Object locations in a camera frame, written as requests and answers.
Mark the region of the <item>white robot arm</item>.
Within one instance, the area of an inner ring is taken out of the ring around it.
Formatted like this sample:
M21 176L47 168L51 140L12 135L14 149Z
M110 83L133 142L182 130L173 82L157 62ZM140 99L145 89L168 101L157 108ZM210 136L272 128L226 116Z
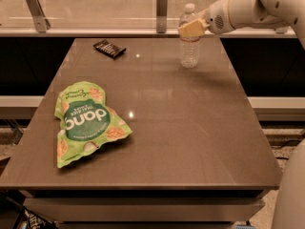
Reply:
M305 48L305 0L218 0L178 27L182 37L223 34L245 27L290 27ZM284 169L272 229L305 229L305 140Z

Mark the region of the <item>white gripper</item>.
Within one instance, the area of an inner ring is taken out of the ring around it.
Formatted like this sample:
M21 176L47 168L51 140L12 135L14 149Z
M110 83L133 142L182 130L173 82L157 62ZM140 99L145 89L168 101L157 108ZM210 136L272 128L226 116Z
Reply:
M195 15L195 20L179 22L178 33L181 37L199 37L208 29L211 33L222 34L234 30L229 16L230 0L218 0L206 10Z

